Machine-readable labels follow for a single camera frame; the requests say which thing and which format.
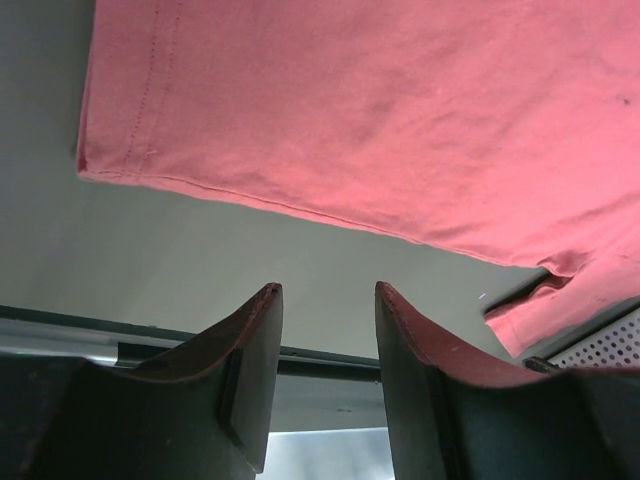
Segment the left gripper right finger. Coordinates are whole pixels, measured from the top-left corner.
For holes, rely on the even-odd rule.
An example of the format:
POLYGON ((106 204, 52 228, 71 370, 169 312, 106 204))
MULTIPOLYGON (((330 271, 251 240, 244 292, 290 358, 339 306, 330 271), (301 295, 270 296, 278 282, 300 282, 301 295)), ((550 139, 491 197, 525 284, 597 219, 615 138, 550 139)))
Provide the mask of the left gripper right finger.
POLYGON ((474 347, 375 288, 381 383, 399 479, 635 479, 639 372, 536 372, 474 347))

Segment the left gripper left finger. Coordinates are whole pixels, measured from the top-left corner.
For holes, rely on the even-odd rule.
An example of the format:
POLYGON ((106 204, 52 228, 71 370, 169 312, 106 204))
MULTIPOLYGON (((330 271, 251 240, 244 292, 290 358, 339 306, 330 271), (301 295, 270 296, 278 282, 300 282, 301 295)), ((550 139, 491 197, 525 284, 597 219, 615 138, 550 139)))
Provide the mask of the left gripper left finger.
POLYGON ((283 324, 270 283, 134 368, 1 360, 5 479, 252 479, 264 469, 283 324))

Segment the red t shirt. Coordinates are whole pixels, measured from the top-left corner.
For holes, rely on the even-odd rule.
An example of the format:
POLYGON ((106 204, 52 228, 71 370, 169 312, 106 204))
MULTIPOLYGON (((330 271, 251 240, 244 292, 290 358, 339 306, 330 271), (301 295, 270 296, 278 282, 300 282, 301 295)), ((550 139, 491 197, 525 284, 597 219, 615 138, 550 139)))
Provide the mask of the red t shirt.
POLYGON ((639 5, 100 1, 77 171, 544 268, 519 355, 639 293, 639 5))

